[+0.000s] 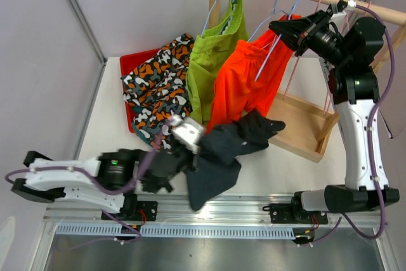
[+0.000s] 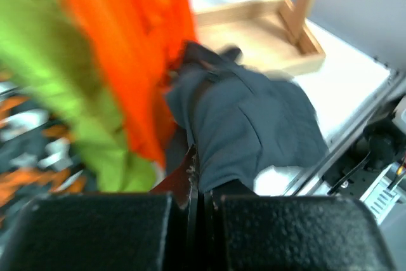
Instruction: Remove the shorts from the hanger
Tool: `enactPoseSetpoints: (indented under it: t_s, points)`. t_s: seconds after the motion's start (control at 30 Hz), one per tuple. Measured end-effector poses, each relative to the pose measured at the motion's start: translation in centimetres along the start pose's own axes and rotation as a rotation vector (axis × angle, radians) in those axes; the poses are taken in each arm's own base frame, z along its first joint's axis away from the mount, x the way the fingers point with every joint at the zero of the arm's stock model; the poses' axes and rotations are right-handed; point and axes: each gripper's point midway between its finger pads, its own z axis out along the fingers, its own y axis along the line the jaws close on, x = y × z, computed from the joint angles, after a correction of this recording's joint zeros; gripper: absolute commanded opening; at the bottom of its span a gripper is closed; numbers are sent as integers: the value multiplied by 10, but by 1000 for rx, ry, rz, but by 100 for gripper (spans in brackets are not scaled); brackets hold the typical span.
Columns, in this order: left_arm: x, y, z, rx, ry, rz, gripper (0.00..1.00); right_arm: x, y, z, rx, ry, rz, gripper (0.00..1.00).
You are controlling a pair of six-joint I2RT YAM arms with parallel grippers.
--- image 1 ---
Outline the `blue hanger of black shorts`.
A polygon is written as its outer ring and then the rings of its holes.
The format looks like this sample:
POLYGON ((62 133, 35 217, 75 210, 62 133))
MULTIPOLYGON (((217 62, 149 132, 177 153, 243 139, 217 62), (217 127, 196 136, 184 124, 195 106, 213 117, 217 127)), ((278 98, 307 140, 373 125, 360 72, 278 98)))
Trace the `blue hanger of black shorts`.
MULTIPOLYGON (((277 0, 275 0, 274 5, 273 5, 273 8, 272 8, 271 16, 274 15, 274 14, 276 14, 276 13, 282 12, 282 13, 284 13, 284 16, 287 17, 288 20, 290 20, 290 19, 291 19, 291 16, 292 16, 293 13, 294 13, 294 10, 296 9, 296 7, 297 7, 297 5, 299 4, 299 2, 300 2, 300 0, 295 0, 294 4, 293 4, 292 7, 290 8, 290 11, 287 13, 287 12, 285 12, 284 10, 278 10, 278 11, 277 11, 277 10, 275 9, 275 8, 276 8, 276 4, 277 4, 277 0)), ((273 50, 274 50, 275 47, 277 46, 277 44, 278 44, 278 42, 280 41, 280 38, 281 38, 281 37, 282 37, 281 34, 279 34, 279 35, 276 34, 276 35, 275 35, 275 39, 274 39, 273 42, 271 43, 270 49, 269 49, 269 51, 268 51, 268 53, 267 53, 267 55, 266 55, 266 57, 265 57, 263 63, 261 64, 261 66, 260 66, 260 68, 259 68, 259 70, 258 70, 258 72, 257 72, 257 74, 256 74, 256 77, 255 77, 255 79, 254 79, 255 81, 257 81, 257 80, 259 79, 259 77, 260 77, 260 75, 261 75, 261 73, 262 73, 262 71, 263 71, 263 69, 264 69, 264 67, 265 67, 265 65, 266 65, 266 63, 267 63, 267 61, 268 61, 268 59, 270 58, 270 55, 273 53, 273 50)))

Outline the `black shorts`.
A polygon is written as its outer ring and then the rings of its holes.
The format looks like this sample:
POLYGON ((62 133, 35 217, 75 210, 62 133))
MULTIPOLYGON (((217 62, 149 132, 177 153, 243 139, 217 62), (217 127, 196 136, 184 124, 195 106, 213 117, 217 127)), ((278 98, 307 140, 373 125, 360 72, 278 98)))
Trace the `black shorts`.
POLYGON ((207 201, 235 186, 242 167, 237 158, 268 148, 269 139, 284 129, 285 122, 268 119, 254 109, 204 135, 198 154, 185 170, 191 210, 199 211, 207 201))

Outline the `pink hanger of camouflage shorts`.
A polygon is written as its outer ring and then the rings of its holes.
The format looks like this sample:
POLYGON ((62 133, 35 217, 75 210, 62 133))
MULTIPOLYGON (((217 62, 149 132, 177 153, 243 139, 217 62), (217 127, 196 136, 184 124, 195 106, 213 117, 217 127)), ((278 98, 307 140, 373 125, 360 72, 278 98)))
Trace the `pink hanger of camouflage shorts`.
MULTIPOLYGON (((314 13, 316 13, 316 12, 318 11, 321 2, 322 2, 322 0, 318 0, 318 3, 317 3, 317 6, 315 7, 314 13)), ((293 66, 291 75, 290 75, 290 77, 289 77, 289 80, 288 80, 286 89, 285 89, 285 91, 284 91, 284 95, 283 95, 283 98, 282 98, 283 100, 285 99, 285 97, 286 97, 286 95, 288 94, 288 91, 289 91, 289 89, 290 89, 290 87, 291 87, 292 78, 294 77, 294 74, 295 74, 295 72, 296 72, 296 69, 297 69, 297 66, 298 66, 298 63, 299 63, 300 59, 301 59, 300 56, 296 57, 296 61, 295 61, 295 63, 294 63, 294 66, 293 66)))

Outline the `orange grey camouflage shorts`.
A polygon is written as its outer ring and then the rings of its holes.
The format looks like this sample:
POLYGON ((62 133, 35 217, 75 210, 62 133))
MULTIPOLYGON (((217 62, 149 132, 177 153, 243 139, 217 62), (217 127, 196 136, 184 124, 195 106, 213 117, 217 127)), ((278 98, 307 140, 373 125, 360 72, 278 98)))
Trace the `orange grey camouflage shorts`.
POLYGON ((128 122, 151 134, 151 146, 162 132, 162 148, 170 149, 173 137, 166 120, 192 111, 186 78, 193 46, 194 38, 184 33, 156 51, 120 59, 123 99, 131 109, 128 122))

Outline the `pink hanger of teal shorts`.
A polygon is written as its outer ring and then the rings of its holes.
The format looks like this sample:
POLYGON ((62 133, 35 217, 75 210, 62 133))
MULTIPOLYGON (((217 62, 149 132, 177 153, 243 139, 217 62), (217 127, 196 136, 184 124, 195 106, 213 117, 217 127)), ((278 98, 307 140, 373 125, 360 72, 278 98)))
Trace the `pink hanger of teal shorts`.
MULTIPOLYGON (((348 32, 350 29, 350 18, 349 15, 355 8, 356 1, 355 0, 349 0, 347 8, 339 13, 338 17, 334 17, 332 20, 338 21, 339 25, 339 33, 343 36, 345 32, 348 32)), ((327 111, 330 109, 332 106, 332 95, 330 94, 329 89, 326 92, 325 96, 325 102, 324 102, 324 115, 326 115, 327 111)))

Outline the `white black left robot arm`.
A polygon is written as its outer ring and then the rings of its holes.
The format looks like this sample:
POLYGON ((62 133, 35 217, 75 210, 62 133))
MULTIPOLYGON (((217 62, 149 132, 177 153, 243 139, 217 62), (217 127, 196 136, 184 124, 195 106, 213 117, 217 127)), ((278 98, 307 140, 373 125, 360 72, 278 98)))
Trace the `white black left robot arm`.
POLYGON ((104 211, 119 220, 154 221, 157 203, 140 201, 137 185, 148 193, 172 192, 170 181, 192 164, 193 154, 180 145, 174 150, 147 152, 119 149, 86 160, 54 161, 36 151, 24 160, 22 178, 5 177, 11 191, 40 203, 77 201, 104 211))

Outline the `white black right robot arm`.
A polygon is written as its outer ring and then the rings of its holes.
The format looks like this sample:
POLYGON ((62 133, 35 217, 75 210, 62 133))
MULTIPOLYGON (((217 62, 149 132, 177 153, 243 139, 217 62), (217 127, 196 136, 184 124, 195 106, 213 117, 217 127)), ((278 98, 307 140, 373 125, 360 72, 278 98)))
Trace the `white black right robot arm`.
POLYGON ((272 21, 269 28, 281 36, 296 56, 307 50, 332 65, 327 84, 346 153, 346 176, 342 185, 295 193, 290 216, 304 222, 313 211, 348 214, 384 211, 399 201, 384 172, 377 130, 377 110, 382 96, 370 66, 383 47, 387 30, 374 17, 359 18, 345 36, 334 30, 331 14, 318 11, 296 20, 272 21))

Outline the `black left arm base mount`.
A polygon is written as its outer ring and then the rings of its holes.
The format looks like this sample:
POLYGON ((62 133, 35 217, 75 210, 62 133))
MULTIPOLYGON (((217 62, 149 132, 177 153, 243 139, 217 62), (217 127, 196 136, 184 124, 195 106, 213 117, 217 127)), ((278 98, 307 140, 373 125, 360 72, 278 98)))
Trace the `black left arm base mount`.
POLYGON ((120 221, 156 221, 157 201, 124 201, 124 206, 116 214, 111 214, 120 221))

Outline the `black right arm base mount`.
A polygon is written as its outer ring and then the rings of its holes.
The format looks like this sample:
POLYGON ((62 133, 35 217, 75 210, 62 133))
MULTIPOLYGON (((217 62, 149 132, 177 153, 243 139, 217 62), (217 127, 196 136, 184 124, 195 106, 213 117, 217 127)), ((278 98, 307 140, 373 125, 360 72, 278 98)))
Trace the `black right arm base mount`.
POLYGON ((262 207, 262 211, 270 215, 271 222, 274 224, 321 224, 328 223, 326 214, 321 211, 307 211, 299 204, 268 204, 262 207))

